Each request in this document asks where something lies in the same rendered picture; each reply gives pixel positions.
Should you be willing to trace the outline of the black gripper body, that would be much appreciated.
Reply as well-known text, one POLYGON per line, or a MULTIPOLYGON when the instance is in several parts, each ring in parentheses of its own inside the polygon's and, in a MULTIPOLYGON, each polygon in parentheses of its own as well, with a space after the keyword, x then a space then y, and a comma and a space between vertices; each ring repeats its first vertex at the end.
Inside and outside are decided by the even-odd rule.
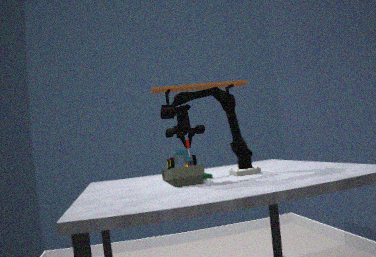
POLYGON ((175 130, 174 128, 168 128, 166 130, 166 138, 173 137, 174 134, 177 135, 178 133, 189 133, 195 131, 196 134, 202 134, 205 131, 204 125, 196 125, 195 128, 191 128, 189 116, 187 115, 179 116, 177 118, 177 121, 179 130, 175 130))

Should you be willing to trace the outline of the green tray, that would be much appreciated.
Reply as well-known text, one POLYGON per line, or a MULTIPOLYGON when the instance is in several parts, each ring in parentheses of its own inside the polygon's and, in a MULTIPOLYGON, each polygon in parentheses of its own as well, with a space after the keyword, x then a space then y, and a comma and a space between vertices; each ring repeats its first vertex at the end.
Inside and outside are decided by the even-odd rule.
POLYGON ((213 175, 205 173, 205 175, 203 175, 203 179, 206 179, 206 178, 213 178, 213 175))

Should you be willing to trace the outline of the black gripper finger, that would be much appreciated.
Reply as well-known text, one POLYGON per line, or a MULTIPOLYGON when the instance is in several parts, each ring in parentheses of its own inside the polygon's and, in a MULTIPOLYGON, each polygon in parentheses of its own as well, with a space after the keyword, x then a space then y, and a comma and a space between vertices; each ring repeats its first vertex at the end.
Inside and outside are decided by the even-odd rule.
POLYGON ((190 148, 191 148, 192 137, 194 136, 194 134, 195 134, 195 131, 189 132, 188 134, 190 148))
POLYGON ((187 148, 187 144, 186 144, 184 133, 178 133, 177 134, 177 138, 179 138, 182 141, 182 143, 184 144, 185 148, 187 148))

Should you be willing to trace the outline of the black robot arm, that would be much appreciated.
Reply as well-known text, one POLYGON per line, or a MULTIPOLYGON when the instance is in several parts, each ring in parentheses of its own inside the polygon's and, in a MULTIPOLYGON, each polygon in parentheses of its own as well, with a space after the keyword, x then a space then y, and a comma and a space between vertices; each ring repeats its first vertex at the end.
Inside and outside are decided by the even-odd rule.
POLYGON ((253 168, 251 157, 252 152, 247 148, 245 140, 242 138, 241 131, 239 128, 237 116, 235 113, 235 97, 232 94, 229 94, 218 87, 212 87, 209 89, 204 89, 195 92, 180 92, 174 96, 174 101, 171 105, 162 105, 161 106, 161 118, 162 119, 173 119, 174 116, 187 115, 191 106, 186 104, 180 107, 176 107, 187 103, 193 99, 198 99, 206 96, 214 96, 216 100, 221 103, 222 108, 227 114, 229 126, 231 129, 233 143, 230 143, 232 151, 236 154, 239 161, 239 169, 253 168))

